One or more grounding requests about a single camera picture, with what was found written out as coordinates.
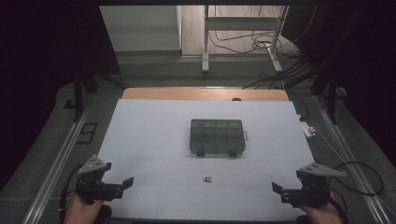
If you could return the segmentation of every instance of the plastic organizer box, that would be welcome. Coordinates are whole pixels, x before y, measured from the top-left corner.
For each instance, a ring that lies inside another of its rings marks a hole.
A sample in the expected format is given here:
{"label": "plastic organizer box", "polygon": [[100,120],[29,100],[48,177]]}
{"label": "plastic organizer box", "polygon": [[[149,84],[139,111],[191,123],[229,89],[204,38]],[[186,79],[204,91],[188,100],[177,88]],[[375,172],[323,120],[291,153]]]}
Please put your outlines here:
{"label": "plastic organizer box", "polygon": [[205,154],[241,155],[245,150],[245,136],[240,119],[192,119],[190,151]]}

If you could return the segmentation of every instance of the white table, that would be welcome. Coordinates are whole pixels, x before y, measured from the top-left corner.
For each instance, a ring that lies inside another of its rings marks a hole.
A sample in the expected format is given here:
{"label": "white table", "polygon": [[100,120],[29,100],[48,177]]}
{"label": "white table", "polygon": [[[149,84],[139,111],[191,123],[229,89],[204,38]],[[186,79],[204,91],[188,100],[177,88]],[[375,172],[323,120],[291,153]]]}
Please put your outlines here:
{"label": "white table", "polygon": [[[241,119],[241,156],[190,153],[191,119]],[[294,220],[271,182],[300,188],[295,171],[313,161],[292,102],[119,100],[98,157],[103,181],[134,176],[113,217],[160,220]],[[211,176],[212,182],[203,181]]]}

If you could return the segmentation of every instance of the small metal object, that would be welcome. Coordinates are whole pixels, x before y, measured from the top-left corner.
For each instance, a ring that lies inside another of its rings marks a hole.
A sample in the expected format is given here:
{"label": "small metal object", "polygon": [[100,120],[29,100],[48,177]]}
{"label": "small metal object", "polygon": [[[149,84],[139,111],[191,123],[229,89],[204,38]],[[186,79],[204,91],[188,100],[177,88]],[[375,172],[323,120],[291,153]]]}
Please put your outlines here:
{"label": "small metal object", "polygon": [[210,183],[210,182],[212,182],[212,177],[210,177],[210,176],[205,176],[203,180],[204,180],[206,183]]}

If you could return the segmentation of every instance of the wooden floor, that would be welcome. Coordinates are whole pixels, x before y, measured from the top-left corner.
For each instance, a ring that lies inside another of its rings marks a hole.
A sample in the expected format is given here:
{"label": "wooden floor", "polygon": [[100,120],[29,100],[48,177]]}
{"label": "wooden floor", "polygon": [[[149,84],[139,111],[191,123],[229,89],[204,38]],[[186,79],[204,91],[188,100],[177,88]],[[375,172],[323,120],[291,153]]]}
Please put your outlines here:
{"label": "wooden floor", "polygon": [[[227,17],[278,17],[281,7],[280,6],[210,6],[209,7],[209,17],[213,16],[227,16]],[[205,8],[203,6],[183,6],[181,7],[181,15],[183,18],[182,22],[182,54],[184,56],[189,55],[201,55],[202,47],[204,44],[204,17]],[[268,33],[263,31],[254,32],[254,34]],[[252,32],[250,31],[210,31],[209,39],[209,54],[266,54],[266,49],[255,49],[253,50],[253,39]],[[246,35],[246,37],[232,39],[232,40],[222,40],[227,38],[232,38],[236,36]],[[260,41],[271,41],[272,33],[269,36],[260,36],[258,40]],[[277,47],[280,47],[280,43],[284,46],[282,50],[286,52],[295,52],[297,48],[290,42],[283,38],[279,38]],[[229,49],[238,52],[248,52],[250,53],[237,53]]]}

